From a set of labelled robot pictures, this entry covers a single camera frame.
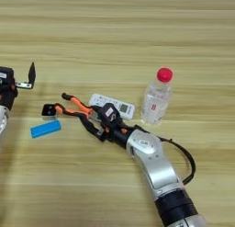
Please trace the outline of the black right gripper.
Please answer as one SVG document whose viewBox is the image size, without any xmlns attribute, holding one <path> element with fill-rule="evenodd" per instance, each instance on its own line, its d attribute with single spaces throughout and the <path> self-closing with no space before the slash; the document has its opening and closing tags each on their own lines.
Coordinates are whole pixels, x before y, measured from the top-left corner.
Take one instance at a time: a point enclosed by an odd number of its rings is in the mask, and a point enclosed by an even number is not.
<svg viewBox="0 0 235 227">
<path fill-rule="evenodd" d="M 102 107 L 91 106 L 93 111 L 98 113 Z M 79 117 L 85 129 L 94 135 L 99 141 L 109 141 L 116 143 L 122 148 L 126 148 L 128 139 L 131 133 L 135 130 L 134 127 L 127 126 L 122 120 L 114 120 L 113 122 L 100 122 L 102 130 L 99 130 L 90 122 L 85 115 Z"/>
</svg>

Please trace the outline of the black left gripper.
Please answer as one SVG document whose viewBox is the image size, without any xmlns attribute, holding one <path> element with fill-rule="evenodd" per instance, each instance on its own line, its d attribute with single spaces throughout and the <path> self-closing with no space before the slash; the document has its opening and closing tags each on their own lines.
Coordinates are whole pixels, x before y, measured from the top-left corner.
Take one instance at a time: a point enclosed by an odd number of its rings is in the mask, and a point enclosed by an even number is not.
<svg viewBox="0 0 235 227">
<path fill-rule="evenodd" d="M 32 89 L 36 80 L 35 63 L 32 63 L 28 71 L 28 83 L 18 83 L 0 85 L 0 106 L 10 110 L 13 107 L 15 98 L 18 95 L 18 89 Z"/>
</svg>

